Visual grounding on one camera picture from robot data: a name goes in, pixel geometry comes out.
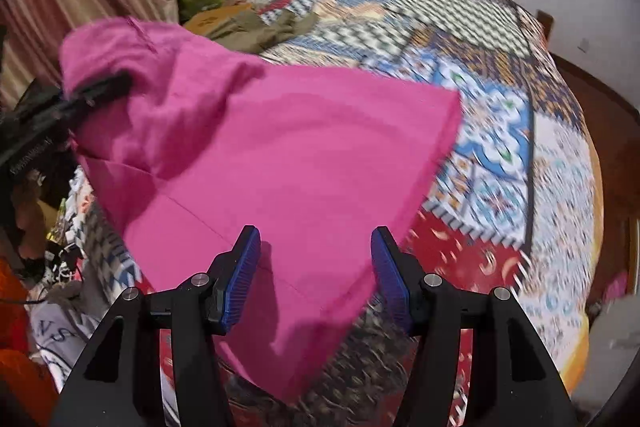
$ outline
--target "patterned quilt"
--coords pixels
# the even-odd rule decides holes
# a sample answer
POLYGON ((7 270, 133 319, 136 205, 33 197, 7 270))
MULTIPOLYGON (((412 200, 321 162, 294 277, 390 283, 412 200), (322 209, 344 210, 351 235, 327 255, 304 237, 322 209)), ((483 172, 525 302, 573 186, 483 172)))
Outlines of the patterned quilt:
MULTIPOLYGON (((267 24, 283 9, 319 17, 310 33, 267 50, 265 60, 362 68, 460 92, 456 145, 402 247, 458 287, 509 287, 572 389, 588 345, 584 304, 602 237, 602 183, 582 111, 535 18, 513 0, 248 1, 267 24)), ((132 284, 150 290, 95 203, 73 227, 112 299, 132 284)), ((164 340, 162 368, 171 378, 164 340)), ((471 340, 463 331, 452 426, 464 419, 471 340)), ((374 296, 295 404, 225 369, 236 421, 391 425, 416 346, 374 296)))

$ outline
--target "bed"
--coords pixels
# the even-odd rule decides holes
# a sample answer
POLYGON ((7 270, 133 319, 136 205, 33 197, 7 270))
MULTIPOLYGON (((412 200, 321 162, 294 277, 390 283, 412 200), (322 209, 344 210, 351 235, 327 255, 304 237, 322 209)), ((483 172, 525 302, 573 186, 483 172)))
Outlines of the bed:
MULTIPOLYGON (((514 0, 236 0, 243 1, 267 24, 283 9, 318 16, 308 34, 265 51, 265 60, 362 68, 459 90, 456 145, 402 247, 458 287, 509 287, 571 391, 588 350, 584 305, 602 238, 602 182, 582 111, 536 19, 514 0)), ((68 237, 84 249, 111 301, 130 285, 152 291, 81 171, 67 207, 68 237)), ((453 426, 464 419, 471 340, 463 331, 453 426)), ((223 380, 239 426, 388 426, 416 347, 374 295, 296 403, 274 400, 226 367, 223 380)), ((171 382, 167 332, 161 356, 171 382)))

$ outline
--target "pink object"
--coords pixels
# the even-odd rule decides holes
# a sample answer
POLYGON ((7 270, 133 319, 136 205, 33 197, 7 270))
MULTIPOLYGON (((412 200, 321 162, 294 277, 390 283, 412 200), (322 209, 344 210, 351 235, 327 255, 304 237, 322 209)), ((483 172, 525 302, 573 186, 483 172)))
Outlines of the pink object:
POLYGON ((93 115, 77 141, 97 200, 157 291, 258 227, 242 319, 216 345, 239 374, 296 399, 372 295, 372 230, 402 239, 450 152, 457 92, 275 66, 130 19, 73 32, 62 66, 67 91, 133 74, 128 99, 93 115))
POLYGON ((622 272, 616 275, 616 278, 613 279, 604 290, 604 295, 602 296, 602 301, 604 303, 620 299, 626 295, 627 277, 626 270, 622 270, 622 272))

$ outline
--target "metal screw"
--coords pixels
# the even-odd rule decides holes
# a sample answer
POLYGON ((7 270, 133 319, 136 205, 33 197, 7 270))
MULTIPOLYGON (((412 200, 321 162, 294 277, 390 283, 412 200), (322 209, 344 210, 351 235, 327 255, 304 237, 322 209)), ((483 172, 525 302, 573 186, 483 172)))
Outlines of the metal screw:
POLYGON ((427 286, 436 287, 442 284, 442 277, 440 277, 437 273, 428 273, 424 276, 424 283, 427 286))
POLYGON ((124 292, 122 292, 122 298, 126 301, 132 301, 139 295, 139 293, 140 290, 138 290, 138 288, 136 288, 135 286, 130 286, 129 288, 126 288, 124 292))
POLYGON ((494 290, 494 295, 500 299, 501 301, 508 301, 509 297, 511 297, 511 292, 507 288, 503 288, 502 286, 498 286, 494 290))
POLYGON ((194 286, 204 286, 209 282, 209 276, 206 273, 196 273, 191 277, 191 284, 194 286))

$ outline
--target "orange cloth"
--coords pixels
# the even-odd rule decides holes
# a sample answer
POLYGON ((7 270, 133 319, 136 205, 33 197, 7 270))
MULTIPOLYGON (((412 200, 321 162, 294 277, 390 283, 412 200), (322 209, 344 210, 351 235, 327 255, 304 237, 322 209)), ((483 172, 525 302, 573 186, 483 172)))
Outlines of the orange cloth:
POLYGON ((38 425, 49 425, 58 392, 46 366, 31 362, 19 351, 0 349, 0 379, 38 425))
MULTIPOLYGON (((0 258, 0 298, 23 301, 27 290, 11 272, 8 263, 0 258)), ((0 348, 26 350, 27 312, 23 306, 0 303, 0 348)))

